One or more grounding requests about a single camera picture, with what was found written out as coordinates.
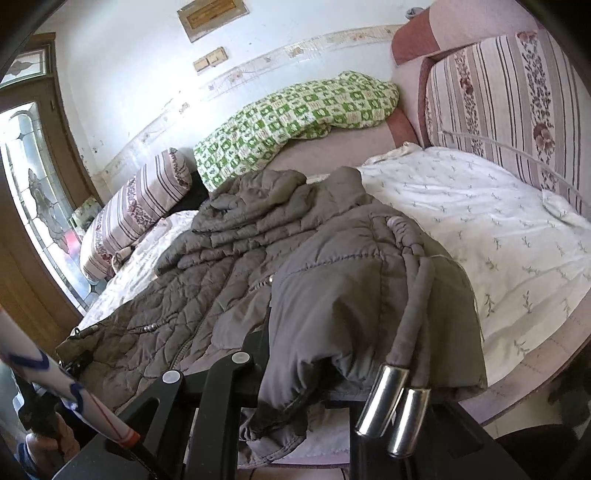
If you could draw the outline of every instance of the glass panel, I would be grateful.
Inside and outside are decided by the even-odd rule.
[[[74,307],[88,311],[106,281],[91,283],[80,270],[82,241],[68,221],[72,206],[51,163],[35,103],[0,113],[0,154],[33,246]]]
[[[45,49],[21,53],[10,65],[0,82],[0,88],[47,73],[47,52]]]

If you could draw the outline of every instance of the white stick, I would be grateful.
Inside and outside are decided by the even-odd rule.
[[[66,407],[108,439],[131,448],[139,434],[67,375],[0,306],[0,360],[28,382],[61,397]]]

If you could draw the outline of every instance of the green patterned blanket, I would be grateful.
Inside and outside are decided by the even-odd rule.
[[[264,168],[292,138],[374,127],[397,104],[396,85],[362,73],[297,83],[247,105],[195,145],[197,170],[213,191],[230,176]]]

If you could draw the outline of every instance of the light switch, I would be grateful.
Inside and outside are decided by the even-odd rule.
[[[226,50],[223,47],[216,48],[213,52],[208,53],[206,58],[209,64],[212,67],[216,65],[220,65],[221,62],[226,61],[228,59],[228,55],[226,55]]]
[[[207,60],[206,57],[203,57],[203,58],[200,58],[198,61],[194,61],[193,66],[195,67],[195,70],[200,72],[202,70],[205,70],[207,67],[209,67],[209,61]]]
[[[201,73],[206,68],[220,65],[227,59],[228,55],[226,54],[226,50],[224,50],[223,47],[219,47],[204,57],[201,57],[199,60],[194,61],[193,66],[195,67],[195,70],[197,70],[197,73]]]

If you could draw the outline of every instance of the metal cylinder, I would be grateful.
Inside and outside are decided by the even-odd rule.
[[[394,420],[394,431],[388,443],[388,454],[404,458],[413,454],[417,446],[418,434],[429,405],[431,390],[426,388],[407,388]]]
[[[355,426],[355,432],[358,435],[379,438],[384,434],[398,405],[407,378],[406,368],[382,364]]]

